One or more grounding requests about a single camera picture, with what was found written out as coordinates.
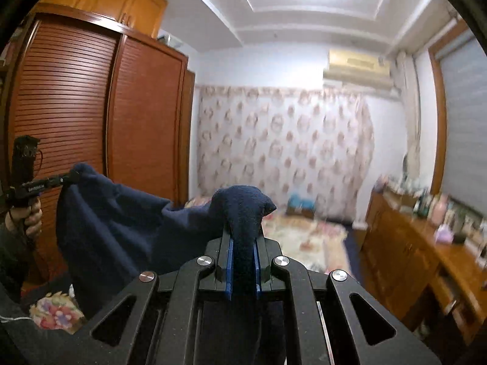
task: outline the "floral curtain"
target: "floral curtain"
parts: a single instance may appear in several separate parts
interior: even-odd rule
[[[355,217],[374,147],[360,94],[202,86],[198,135],[202,195],[253,185],[278,207],[297,193],[318,215]]]

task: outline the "silver bolt head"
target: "silver bolt head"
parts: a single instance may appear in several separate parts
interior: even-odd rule
[[[333,273],[332,273],[332,277],[334,280],[337,280],[337,281],[345,281],[347,279],[347,272],[345,272],[345,270],[334,270]]]
[[[199,257],[196,262],[198,262],[198,265],[200,265],[200,266],[208,266],[211,264],[211,262],[213,262],[213,260],[211,259],[210,256],[203,255],[203,256]]]
[[[149,281],[152,281],[155,279],[155,275],[153,272],[142,272],[140,273],[139,280],[142,281],[143,283],[148,283]]]
[[[279,266],[287,266],[289,265],[289,258],[283,255],[276,256],[274,258],[274,263]]]

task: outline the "wooden wardrobe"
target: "wooden wardrobe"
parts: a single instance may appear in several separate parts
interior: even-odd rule
[[[36,178],[86,162],[116,183],[183,204],[194,75],[187,57],[95,13],[39,4],[2,92],[2,185],[14,138],[41,139]],[[60,190],[42,195],[37,250],[45,278],[66,267],[58,252]]]

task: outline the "wooden dresser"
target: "wooden dresser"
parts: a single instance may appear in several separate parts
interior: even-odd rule
[[[378,300],[415,329],[421,320],[418,303],[428,290],[440,309],[452,314],[468,345],[487,315],[487,290],[482,290],[487,272],[464,246],[435,243],[434,226],[391,205],[384,195],[372,193],[362,247],[379,290]]]

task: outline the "hand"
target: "hand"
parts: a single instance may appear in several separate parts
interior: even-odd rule
[[[9,231],[14,231],[19,225],[19,222],[25,218],[25,225],[28,226],[26,234],[32,239],[35,239],[41,232],[42,226],[42,210],[40,208],[40,200],[37,198],[36,202],[26,208],[12,208],[10,213],[5,217],[5,225]]]

